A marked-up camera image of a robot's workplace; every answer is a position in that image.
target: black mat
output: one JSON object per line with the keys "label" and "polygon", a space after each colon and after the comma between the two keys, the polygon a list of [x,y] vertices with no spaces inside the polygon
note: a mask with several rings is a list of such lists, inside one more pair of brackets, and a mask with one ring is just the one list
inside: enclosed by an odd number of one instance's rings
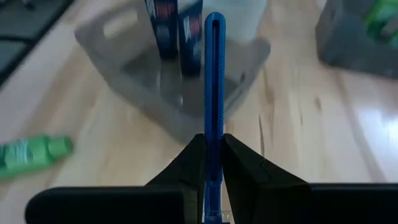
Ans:
{"label": "black mat", "polygon": [[0,86],[72,2],[32,0],[29,9],[21,0],[0,5]]}

